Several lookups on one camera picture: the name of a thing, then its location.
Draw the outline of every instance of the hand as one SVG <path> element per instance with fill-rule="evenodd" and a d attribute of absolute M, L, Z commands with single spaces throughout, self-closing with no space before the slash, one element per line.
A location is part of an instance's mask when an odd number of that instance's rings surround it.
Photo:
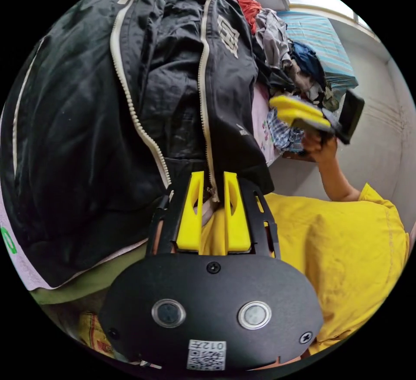
<path fill-rule="evenodd" d="M 302 139 L 303 149 L 309 152 L 316 163 L 326 163 L 335 159 L 338 149 L 338 139 L 334 136 L 322 146 L 321 137 L 318 134 L 307 133 Z"/>

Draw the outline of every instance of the white zipper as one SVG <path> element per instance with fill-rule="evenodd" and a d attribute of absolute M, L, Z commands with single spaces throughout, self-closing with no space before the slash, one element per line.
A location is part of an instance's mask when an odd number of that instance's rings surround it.
<path fill-rule="evenodd" d="M 156 161 L 157 168 L 159 170 L 160 176 L 162 177 L 163 183 L 166 188 L 171 184 L 170 175 L 168 167 L 166 166 L 165 158 L 163 157 L 162 151 L 160 150 L 157 143 L 146 133 L 140 124 L 140 120 L 137 117 L 136 111 L 134 109 L 133 100 L 131 98 L 129 86 L 127 83 L 126 75 L 123 69 L 123 60 L 121 58 L 121 49 L 120 49 L 120 32 L 123 25 L 124 18 L 127 11 L 130 9 L 134 0 L 130 0 L 128 5 L 126 5 L 120 12 L 118 12 L 116 20 L 113 25 L 113 31 L 111 32 L 110 37 L 110 49 L 111 55 L 113 57 L 114 67 L 116 69 L 117 76 L 121 82 L 124 93 L 126 95 L 127 104 L 129 106 L 130 116 L 133 120 L 134 128 L 136 129 L 137 134 L 141 137 L 143 142 L 152 152 L 152 155 Z"/>
<path fill-rule="evenodd" d="M 205 86 L 205 71 L 207 68 L 207 62 L 209 57 L 209 44 L 207 42 L 207 22 L 208 22 L 208 9 L 212 0 L 207 0 L 204 5 L 204 12 L 202 14 L 202 23 L 201 23 L 201 42 L 204 45 L 202 50 L 201 59 L 199 61 L 198 69 L 198 90 L 199 90 L 199 99 L 201 102 L 201 120 L 202 120 L 202 129 L 205 136 L 206 144 L 206 157 L 208 162 L 208 171 L 209 171 L 209 182 L 211 188 L 209 188 L 212 194 L 212 201 L 219 202 L 217 184 L 215 182 L 214 174 L 214 161 L 212 158 L 212 146 L 211 146 L 211 132 L 209 130 L 209 121 L 208 121 L 208 109 L 207 109 L 207 95 L 206 95 L 206 86 Z"/>
<path fill-rule="evenodd" d="M 13 117 L 13 132 L 12 132 L 12 147 L 13 147 L 13 170 L 14 170 L 14 177 L 16 178 L 16 171 L 17 171 L 17 118 L 19 115 L 19 108 L 20 108 L 20 102 L 22 100 L 23 91 L 25 90 L 27 80 L 29 78 L 30 72 L 32 70 L 33 64 L 35 62 L 35 59 L 38 55 L 38 52 L 43 44 L 43 41 L 45 38 L 43 37 L 40 41 L 40 44 L 36 50 L 36 54 L 32 59 L 32 62 L 29 65 L 29 68 L 26 71 L 25 78 L 23 80 L 22 87 L 20 87 L 20 93 L 17 98 L 16 108 L 14 109 L 14 117 Z"/>

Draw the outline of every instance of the screw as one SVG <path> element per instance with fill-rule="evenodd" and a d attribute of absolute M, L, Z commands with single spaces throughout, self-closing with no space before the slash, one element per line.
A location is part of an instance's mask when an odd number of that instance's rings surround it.
<path fill-rule="evenodd" d="M 207 265 L 207 271 L 208 271 L 208 273 L 210 273 L 212 275 L 218 273 L 220 270 L 221 270 L 220 263 L 210 262 Z"/>
<path fill-rule="evenodd" d="M 115 329 L 115 328 L 110 328 L 108 330 L 108 336 L 111 337 L 113 340 L 120 339 L 120 334 L 118 333 L 117 329 Z"/>
<path fill-rule="evenodd" d="M 312 333 L 309 331 L 309 332 L 305 332 L 301 337 L 300 337 L 300 339 L 299 339 L 299 342 L 301 343 L 301 344 L 306 344 L 307 342 L 309 342 L 310 340 L 311 340 L 311 338 L 312 338 Z"/>

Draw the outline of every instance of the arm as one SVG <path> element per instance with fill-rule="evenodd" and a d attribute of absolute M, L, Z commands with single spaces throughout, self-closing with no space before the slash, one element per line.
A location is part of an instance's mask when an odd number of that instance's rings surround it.
<path fill-rule="evenodd" d="M 315 134 L 305 134 L 303 147 L 317 162 L 322 184 L 331 201 L 358 201 L 360 191 L 347 181 L 337 160 L 337 139 L 334 137 L 321 144 L 321 138 Z"/>
<path fill-rule="evenodd" d="M 322 162 L 318 167 L 326 195 L 331 201 L 358 201 L 360 191 L 347 181 L 336 158 Z"/>

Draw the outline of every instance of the button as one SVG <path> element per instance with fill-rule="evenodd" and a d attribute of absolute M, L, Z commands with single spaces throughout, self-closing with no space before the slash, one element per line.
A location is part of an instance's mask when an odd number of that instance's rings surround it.
<path fill-rule="evenodd" d="M 176 328 L 186 318 L 184 307 L 173 299 L 162 299 L 152 307 L 153 320 L 164 328 Z"/>
<path fill-rule="evenodd" d="M 260 301 L 245 304 L 238 313 L 238 321 L 243 328 L 259 329 L 268 324 L 272 317 L 270 307 Z"/>

